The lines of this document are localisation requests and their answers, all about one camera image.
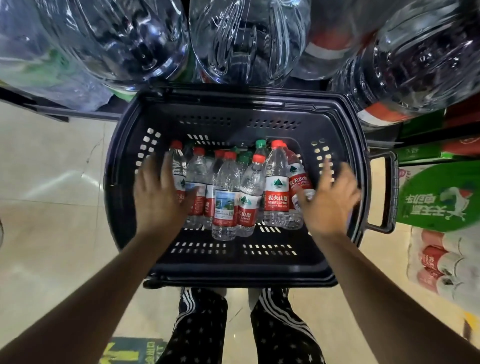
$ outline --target hand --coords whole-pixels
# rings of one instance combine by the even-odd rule
[[[170,154],[165,154],[160,177],[156,166],[155,156],[147,156],[135,178],[136,234],[170,244],[187,218],[196,190],[189,191],[180,202],[173,181]]]
[[[313,199],[307,201],[301,188],[296,189],[295,193],[299,199],[305,225],[313,236],[345,235],[348,214],[361,197],[357,179],[347,163],[342,163],[340,175],[332,186],[332,172],[328,159],[324,163]]]

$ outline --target tile floor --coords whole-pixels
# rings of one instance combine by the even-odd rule
[[[115,123],[61,123],[0,103],[0,347],[63,300],[116,253],[103,203],[102,177]],[[381,218],[384,165],[372,163],[370,221]],[[460,333],[457,306],[405,275],[409,227],[367,231],[362,251],[402,289]],[[115,335],[168,340],[179,291],[139,288]],[[231,289],[224,363],[255,363],[247,291]],[[290,301],[329,364],[376,363],[343,297],[333,289],[293,289]]]

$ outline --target pants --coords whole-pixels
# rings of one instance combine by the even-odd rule
[[[292,310],[286,289],[265,288],[250,315],[258,364],[324,364],[322,351]],[[172,337],[157,364],[221,364],[228,304],[204,288],[183,288]]]

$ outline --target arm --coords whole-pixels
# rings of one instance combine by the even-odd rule
[[[329,163],[311,201],[297,190],[305,224],[340,283],[379,364],[479,363],[479,351],[416,303],[346,236],[349,211],[360,199],[346,163],[336,183]]]
[[[97,364],[108,340],[150,268],[180,231],[195,191],[178,202],[165,157],[158,177],[154,158],[135,179],[135,237],[100,272],[0,351],[0,364],[58,361]]]

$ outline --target star-patterned pants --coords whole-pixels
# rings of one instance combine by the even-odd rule
[[[313,334],[286,289],[264,288],[252,310],[258,364],[324,364]],[[182,288],[179,316],[157,364],[221,364],[227,301],[209,289]]]

